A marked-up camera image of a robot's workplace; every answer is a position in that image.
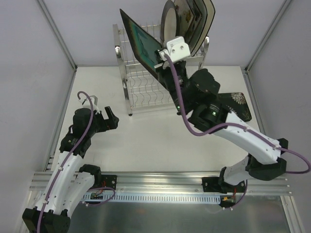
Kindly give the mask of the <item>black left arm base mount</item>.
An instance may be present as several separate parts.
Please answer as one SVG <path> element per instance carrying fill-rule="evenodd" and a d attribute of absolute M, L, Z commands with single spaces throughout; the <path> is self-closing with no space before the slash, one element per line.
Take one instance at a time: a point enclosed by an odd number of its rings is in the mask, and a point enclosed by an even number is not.
<path fill-rule="evenodd" d="M 102 174 L 100 182 L 99 182 L 100 189 L 103 189 L 105 187 L 110 187 L 116 190 L 117 178 L 118 178 L 117 175 Z"/>

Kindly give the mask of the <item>white square plate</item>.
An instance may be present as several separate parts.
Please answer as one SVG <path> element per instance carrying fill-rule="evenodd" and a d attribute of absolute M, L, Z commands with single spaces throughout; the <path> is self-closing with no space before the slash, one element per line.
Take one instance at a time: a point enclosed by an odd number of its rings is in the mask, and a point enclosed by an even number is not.
<path fill-rule="evenodd" d="M 216 13 L 216 10 L 215 10 L 213 2 L 211 0 L 204 0 L 204 1 L 206 2 L 208 16 L 207 16 L 207 21 L 206 21 L 206 24 L 205 24 L 205 28 L 203 30 L 203 34 L 202 34 L 202 36 L 201 36 L 201 38 L 199 40 L 198 46 L 196 47 L 197 51 L 199 50 L 199 48 L 203 44 L 205 37 L 208 35 L 208 32 L 209 32 L 209 30 L 211 28 L 211 25 L 213 23 L 213 20 L 214 20 L 214 17 L 215 17 L 215 13 Z"/>
<path fill-rule="evenodd" d="M 207 16 L 208 16 L 208 11 L 207 11 L 207 6 L 206 2 L 204 0 L 196 0 L 197 5 L 199 6 L 201 13 L 202 13 L 202 18 L 200 20 L 200 23 L 198 24 L 194 35 L 190 41 L 189 48 L 191 50 L 191 53 L 194 54 L 197 52 L 197 46 L 199 44 L 199 40 L 203 34 L 203 30 L 205 28 L 205 24 L 207 21 Z"/>

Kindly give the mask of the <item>dark floral square plate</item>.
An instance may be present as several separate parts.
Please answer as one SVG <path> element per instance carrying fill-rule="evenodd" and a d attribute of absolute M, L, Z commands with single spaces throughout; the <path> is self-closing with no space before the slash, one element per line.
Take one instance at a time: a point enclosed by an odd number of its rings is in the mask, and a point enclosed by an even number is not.
<path fill-rule="evenodd" d="M 220 93 L 219 99 L 244 122 L 249 122 L 252 119 L 250 109 L 243 93 Z"/>

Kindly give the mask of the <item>black square plate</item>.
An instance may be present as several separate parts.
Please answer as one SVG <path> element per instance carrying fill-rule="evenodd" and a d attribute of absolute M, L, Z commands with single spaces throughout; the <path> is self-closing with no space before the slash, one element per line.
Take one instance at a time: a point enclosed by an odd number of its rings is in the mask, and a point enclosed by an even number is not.
<path fill-rule="evenodd" d="M 155 52 L 161 48 L 161 44 L 154 37 L 154 27 L 140 26 L 122 9 L 120 14 L 134 57 L 157 80 L 157 73 L 154 68 L 156 64 Z"/>

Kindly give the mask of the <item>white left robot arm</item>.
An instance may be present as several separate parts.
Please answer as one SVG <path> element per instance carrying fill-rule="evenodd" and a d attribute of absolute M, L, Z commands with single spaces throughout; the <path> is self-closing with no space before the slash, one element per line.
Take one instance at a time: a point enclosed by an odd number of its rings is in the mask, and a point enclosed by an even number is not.
<path fill-rule="evenodd" d="M 77 109 L 73 123 L 61 141 L 57 165 L 46 189 L 33 208 L 26 208 L 22 219 L 31 233 L 66 233 L 71 216 L 83 195 L 103 187 L 100 167 L 83 163 L 91 138 L 97 133 L 115 130 L 119 118 L 109 106 L 105 119 L 100 110 L 89 105 Z"/>

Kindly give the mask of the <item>round silver-rimmed plate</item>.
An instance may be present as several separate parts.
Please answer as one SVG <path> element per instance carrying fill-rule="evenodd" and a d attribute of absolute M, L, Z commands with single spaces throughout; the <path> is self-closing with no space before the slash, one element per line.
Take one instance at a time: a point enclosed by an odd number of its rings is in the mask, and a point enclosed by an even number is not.
<path fill-rule="evenodd" d="M 176 6 L 172 0 L 166 1 L 160 24 L 160 43 L 162 46 L 166 42 L 179 36 L 180 20 Z"/>

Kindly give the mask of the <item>colourful flower plate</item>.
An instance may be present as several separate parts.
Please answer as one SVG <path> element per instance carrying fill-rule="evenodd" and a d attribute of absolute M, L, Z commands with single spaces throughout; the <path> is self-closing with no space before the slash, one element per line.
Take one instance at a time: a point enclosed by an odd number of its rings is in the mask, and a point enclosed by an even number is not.
<path fill-rule="evenodd" d="M 187 3 L 189 4 L 189 7 L 192 12 L 192 19 L 190 21 L 190 25 L 186 33 L 186 41 L 190 44 L 190 41 L 194 35 L 194 32 L 202 18 L 202 13 L 195 0 L 188 0 Z"/>
<path fill-rule="evenodd" d="M 179 17 L 179 34 L 189 41 L 197 18 L 197 9 L 193 0 L 175 0 L 174 5 Z"/>

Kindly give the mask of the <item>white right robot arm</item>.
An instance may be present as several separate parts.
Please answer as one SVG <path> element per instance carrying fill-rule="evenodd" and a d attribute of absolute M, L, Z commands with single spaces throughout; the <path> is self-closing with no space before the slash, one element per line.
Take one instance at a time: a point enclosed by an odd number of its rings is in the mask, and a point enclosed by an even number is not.
<path fill-rule="evenodd" d="M 195 136 L 213 134 L 242 148 L 248 155 L 240 162 L 224 167 L 218 187 L 230 191 L 242 181 L 255 178 L 271 181 L 286 172 L 287 162 L 281 158 L 286 139 L 270 139 L 240 119 L 219 98 L 220 84 L 206 69 L 187 77 L 186 63 L 178 62 L 156 68 L 159 82 L 169 91 L 178 113 Z"/>

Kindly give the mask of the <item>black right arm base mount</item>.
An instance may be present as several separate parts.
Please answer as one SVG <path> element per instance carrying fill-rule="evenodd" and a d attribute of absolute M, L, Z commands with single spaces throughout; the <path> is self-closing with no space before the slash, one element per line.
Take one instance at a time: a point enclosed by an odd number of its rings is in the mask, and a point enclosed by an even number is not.
<path fill-rule="evenodd" d="M 243 193 L 246 190 L 245 181 L 239 182 L 237 185 L 231 185 L 224 181 L 224 173 L 226 167 L 223 167 L 219 177 L 203 177 L 202 187 L 204 192 L 227 193 Z"/>

